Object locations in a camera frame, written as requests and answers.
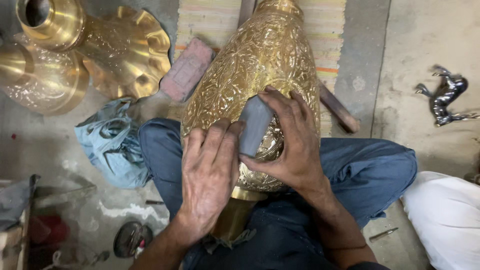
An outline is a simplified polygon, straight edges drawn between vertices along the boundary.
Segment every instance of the metal horse figurine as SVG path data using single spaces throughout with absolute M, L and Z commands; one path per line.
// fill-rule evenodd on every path
M 443 126 L 458 120 L 480 118 L 480 115 L 476 113 L 453 114 L 447 111 L 447 106 L 466 91 L 468 88 L 468 80 L 460 74 L 453 75 L 440 65 L 435 65 L 433 68 L 440 72 L 434 73 L 432 76 L 441 76 L 444 78 L 437 91 L 432 94 L 424 84 L 418 84 L 416 89 L 418 89 L 417 94 L 424 94 L 430 98 L 430 108 L 436 116 L 437 126 Z

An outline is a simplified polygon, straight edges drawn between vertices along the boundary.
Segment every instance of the hand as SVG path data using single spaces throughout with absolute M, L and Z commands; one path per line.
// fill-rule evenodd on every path
M 291 186 L 308 200 L 311 193 L 330 190 L 320 164 L 320 143 L 312 110 L 295 91 L 291 99 L 272 86 L 259 97 L 275 111 L 283 130 L 284 149 L 274 161 L 260 161 L 241 155 L 240 160 L 252 171 L 264 172 Z
M 215 122 L 208 132 L 192 129 L 182 157 L 183 203 L 176 215 L 198 241 L 213 228 L 239 178 L 238 141 L 245 122 Z

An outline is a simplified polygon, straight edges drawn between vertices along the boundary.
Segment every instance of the brass vessel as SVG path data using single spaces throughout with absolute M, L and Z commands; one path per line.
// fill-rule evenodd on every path
M 40 48 L 24 34 L 0 47 L 0 88 L 19 104 L 44 115 L 75 108 L 88 88 L 81 55 Z
M 82 54 L 94 87 L 111 99 L 155 94 L 170 69 L 170 40 L 145 10 L 119 7 L 98 19 L 78 0 L 18 0 L 17 16 L 39 46 Z
M 207 129 L 222 117 L 235 121 L 248 98 L 272 85 L 289 97 L 297 90 L 314 112 L 316 127 L 320 128 L 320 99 L 317 85 L 315 62 L 312 49 L 302 29 L 303 11 L 294 0 L 265 0 L 260 3 L 253 17 L 246 21 L 232 36 L 227 45 L 214 59 L 185 110 L 181 135 L 185 137 L 191 129 Z M 283 135 L 278 120 L 274 118 L 264 136 L 256 157 L 275 160 L 283 150 Z M 252 172 L 240 164 L 240 178 L 237 191 L 232 198 L 241 199 L 238 194 L 260 193 L 257 201 L 266 198 L 268 192 L 285 188 L 277 179 L 264 173 Z M 245 211 L 238 201 L 230 200 L 220 216 L 214 236 L 233 240 L 245 224 L 232 220 Z M 230 228 L 221 223 L 240 227 Z

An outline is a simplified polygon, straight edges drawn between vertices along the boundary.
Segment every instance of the woven mat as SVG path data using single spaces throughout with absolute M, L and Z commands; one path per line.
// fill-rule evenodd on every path
M 345 23 L 347 0 L 299 0 L 305 14 L 307 32 L 315 57 L 317 75 L 325 86 L 334 91 L 338 75 L 338 60 L 343 45 L 341 34 Z M 175 59 L 193 37 L 198 37 L 215 51 L 228 42 L 237 30 L 241 0 L 180 0 Z M 172 117 L 180 117 L 181 108 Z M 322 106 L 321 137 L 331 137 L 330 112 Z

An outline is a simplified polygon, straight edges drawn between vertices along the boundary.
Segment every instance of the grey polishing stone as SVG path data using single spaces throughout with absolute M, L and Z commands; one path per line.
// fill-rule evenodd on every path
M 273 110 L 258 95 L 247 101 L 239 117 L 239 120 L 246 122 L 246 127 L 240 137 L 240 154 L 255 157 L 268 125 L 272 121 L 273 114 Z

